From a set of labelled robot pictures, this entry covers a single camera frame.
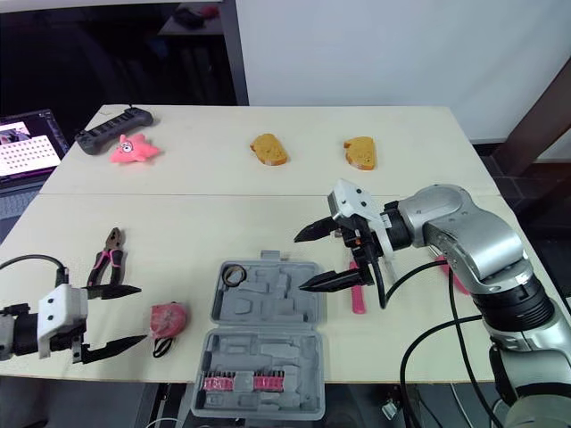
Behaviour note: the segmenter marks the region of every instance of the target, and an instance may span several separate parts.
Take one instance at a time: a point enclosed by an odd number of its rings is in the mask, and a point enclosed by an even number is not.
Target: laptop screen
[[[1,118],[2,187],[46,179],[67,150],[68,145],[50,110]]]

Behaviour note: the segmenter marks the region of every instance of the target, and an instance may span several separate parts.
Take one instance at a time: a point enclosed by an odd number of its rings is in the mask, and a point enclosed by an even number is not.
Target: black gamepad
[[[101,125],[86,130],[84,129],[75,136],[79,147],[87,154],[98,154],[105,143],[113,138],[125,134],[136,127],[148,127],[153,124],[153,115],[148,111],[129,107],[119,116],[107,120]]]

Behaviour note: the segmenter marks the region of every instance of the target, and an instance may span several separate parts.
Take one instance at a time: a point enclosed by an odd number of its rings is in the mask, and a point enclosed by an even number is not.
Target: pink starfish toy
[[[144,162],[159,153],[160,150],[146,142],[143,134],[135,134],[127,139],[121,136],[120,145],[111,155],[111,162],[127,163],[132,161]]]

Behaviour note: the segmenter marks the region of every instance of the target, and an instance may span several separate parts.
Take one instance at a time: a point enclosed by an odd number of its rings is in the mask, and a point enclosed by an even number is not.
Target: tool case foam insert
[[[228,265],[246,270],[237,287],[224,285]],[[227,261],[220,268],[192,410],[203,417],[319,420],[325,413],[323,345],[314,330],[322,316],[319,293],[298,286],[319,273],[315,263],[281,261],[279,251],[261,260]],[[278,374],[281,391],[255,386],[254,376]],[[228,375],[231,391],[205,390],[210,376]]]

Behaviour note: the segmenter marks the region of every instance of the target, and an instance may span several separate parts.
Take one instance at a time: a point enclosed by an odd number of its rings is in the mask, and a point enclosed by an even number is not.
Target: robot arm
[[[48,259],[59,265],[55,288],[38,303],[37,314],[30,314],[27,303],[0,310],[0,361],[12,355],[37,352],[40,358],[48,358],[51,351],[71,350],[72,362],[83,364],[114,357],[131,348],[146,335],[129,336],[107,344],[98,350],[90,350],[84,343],[87,330],[87,301],[90,299],[117,299],[141,290],[130,285],[89,285],[72,287],[67,268],[54,258],[43,255],[21,256],[0,265],[0,269],[25,259]]]
[[[507,426],[571,424],[571,328],[545,294],[521,240],[506,222],[478,208],[468,192],[454,185],[427,187],[386,204],[381,212],[368,193],[340,180],[328,202],[331,218],[307,226],[295,241],[341,229],[359,268],[321,274],[301,289],[331,292],[377,282],[384,308],[377,258],[384,256],[390,271],[394,250],[433,245],[482,312],[492,340],[496,386],[512,406]]]

